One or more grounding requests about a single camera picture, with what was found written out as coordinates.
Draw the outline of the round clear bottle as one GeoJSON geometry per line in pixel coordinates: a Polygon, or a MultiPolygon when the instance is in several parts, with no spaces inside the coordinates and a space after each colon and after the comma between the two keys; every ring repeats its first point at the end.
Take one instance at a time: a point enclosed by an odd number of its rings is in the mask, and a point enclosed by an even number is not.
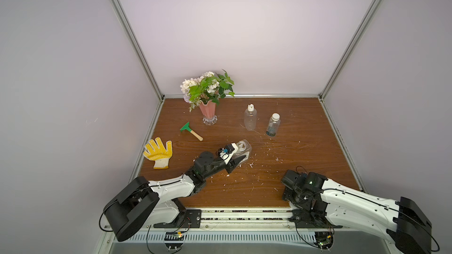
{"type": "Polygon", "coordinates": [[[272,118],[270,118],[268,126],[267,126],[267,130],[266,130],[266,134],[270,137],[276,136],[277,131],[280,126],[280,122],[281,122],[281,119],[279,119],[278,121],[274,121],[274,120],[272,120],[272,118]]]}
{"type": "Polygon", "coordinates": [[[257,110],[255,109],[255,107],[253,112],[248,112],[247,109],[245,110],[244,125],[248,131],[253,131],[255,129],[257,125],[257,110]]]}

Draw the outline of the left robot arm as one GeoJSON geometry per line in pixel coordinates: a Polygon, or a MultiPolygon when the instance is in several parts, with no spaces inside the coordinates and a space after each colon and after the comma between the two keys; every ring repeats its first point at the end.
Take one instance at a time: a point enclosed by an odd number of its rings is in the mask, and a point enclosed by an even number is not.
{"type": "Polygon", "coordinates": [[[199,193],[208,178],[223,170],[232,173],[249,156],[249,151],[237,153],[224,148],[217,156],[201,153],[187,172],[173,179],[148,181],[139,176],[107,203],[102,214],[119,242],[135,235],[146,222],[181,224],[186,209],[178,199],[199,193]]]}

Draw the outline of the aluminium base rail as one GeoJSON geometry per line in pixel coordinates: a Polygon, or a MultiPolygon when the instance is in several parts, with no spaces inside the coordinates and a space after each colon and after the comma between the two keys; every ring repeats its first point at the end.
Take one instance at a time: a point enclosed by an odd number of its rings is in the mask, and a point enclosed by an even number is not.
{"type": "Polygon", "coordinates": [[[127,243],[164,244],[175,248],[189,243],[281,243],[310,246],[327,234],[334,239],[355,234],[350,228],[302,226],[290,221],[287,208],[275,209],[189,209],[184,225],[158,228],[146,223],[127,243]]]}

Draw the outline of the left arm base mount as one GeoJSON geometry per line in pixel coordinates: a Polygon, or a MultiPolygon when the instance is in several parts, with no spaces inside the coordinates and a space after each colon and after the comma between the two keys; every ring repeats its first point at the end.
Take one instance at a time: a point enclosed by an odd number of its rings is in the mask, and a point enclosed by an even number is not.
{"type": "Polygon", "coordinates": [[[154,228],[200,228],[201,225],[201,209],[187,209],[180,212],[179,215],[170,223],[158,223],[153,225],[154,228]]]}

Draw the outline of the yellow work glove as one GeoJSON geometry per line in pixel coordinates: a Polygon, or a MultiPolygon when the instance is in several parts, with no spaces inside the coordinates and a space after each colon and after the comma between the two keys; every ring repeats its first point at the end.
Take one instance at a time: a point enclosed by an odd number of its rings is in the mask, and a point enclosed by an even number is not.
{"type": "Polygon", "coordinates": [[[173,156],[173,142],[167,141],[163,144],[161,138],[150,139],[144,145],[143,156],[145,159],[154,162],[154,169],[168,169],[169,161],[173,156]]]}

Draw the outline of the pink vase with flowers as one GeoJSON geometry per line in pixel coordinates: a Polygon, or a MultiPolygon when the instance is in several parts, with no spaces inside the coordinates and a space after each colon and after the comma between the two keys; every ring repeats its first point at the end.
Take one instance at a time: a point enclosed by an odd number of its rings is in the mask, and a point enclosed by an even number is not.
{"type": "Polygon", "coordinates": [[[180,89],[184,101],[190,105],[189,111],[199,108],[203,123],[214,125],[218,120],[216,106],[226,96],[235,97],[234,85],[231,76],[223,69],[222,74],[208,71],[197,78],[185,79],[180,89]]]}

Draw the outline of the white cap small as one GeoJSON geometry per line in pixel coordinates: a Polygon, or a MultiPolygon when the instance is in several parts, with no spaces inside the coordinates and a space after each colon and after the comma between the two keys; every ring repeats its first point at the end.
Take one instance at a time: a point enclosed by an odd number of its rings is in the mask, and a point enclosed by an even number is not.
{"type": "Polygon", "coordinates": [[[274,114],[272,114],[272,120],[274,120],[274,121],[278,121],[279,119],[280,119],[280,115],[278,114],[278,113],[274,113],[274,114]]]}

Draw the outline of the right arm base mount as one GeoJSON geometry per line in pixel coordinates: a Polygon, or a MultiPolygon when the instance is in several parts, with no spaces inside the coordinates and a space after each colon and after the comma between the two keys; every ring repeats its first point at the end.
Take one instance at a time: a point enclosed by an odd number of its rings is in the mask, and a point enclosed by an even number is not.
{"type": "Polygon", "coordinates": [[[329,222],[324,214],[303,209],[293,209],[292,216],[288,221],[293,222],[297,228],[341,228],[341,226],[336,226],[329,222]]]}

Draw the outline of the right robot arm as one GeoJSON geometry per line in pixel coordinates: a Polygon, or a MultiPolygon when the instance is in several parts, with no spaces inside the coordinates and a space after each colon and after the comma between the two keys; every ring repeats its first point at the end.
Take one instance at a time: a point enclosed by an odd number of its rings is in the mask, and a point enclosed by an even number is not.
{"type": "Polygon", "coordinates": [[[339,184],[315,172],[288,170],[281,180],[283,200],[292,209],[289,219],[296,229],[317,228],[313,247],[321,250],[333,245],[336,228],[359,230],[392,243],[404,254],[431,254],[436,240],[432,223],[411,199],[395,201],[379,198],[339,184]]]}

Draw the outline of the round clear bottle front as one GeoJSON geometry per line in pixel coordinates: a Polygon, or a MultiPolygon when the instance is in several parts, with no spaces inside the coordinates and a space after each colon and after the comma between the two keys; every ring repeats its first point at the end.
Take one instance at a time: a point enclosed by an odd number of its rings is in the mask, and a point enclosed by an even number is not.
{"type": "Polygon", "coordinates": [[[272,118],[270,118],[268,126],[267,126],[267,130],[266,130],[266,134],[270,137],[276,136],[277,131],[280,126],[280,122],[281,122],[281,119],[279,119],[278,121],[274,121],[274,120],[272,120],[272,118]]]}

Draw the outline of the square clear bottle with label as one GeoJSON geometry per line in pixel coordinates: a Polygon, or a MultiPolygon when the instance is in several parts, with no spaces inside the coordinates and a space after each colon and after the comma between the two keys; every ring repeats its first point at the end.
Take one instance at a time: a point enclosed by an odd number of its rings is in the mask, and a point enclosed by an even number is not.
{"type": "Polygon", "coordinates": [[[252,146],[250,145],[250,143],[244,139],[242,141],[237,142],[237,146],[238,146],[238,151],[235,154],[235,158],[240,156],[240,155],[244,155],[244,154],[251,154],[252,151],[252,146]]]}

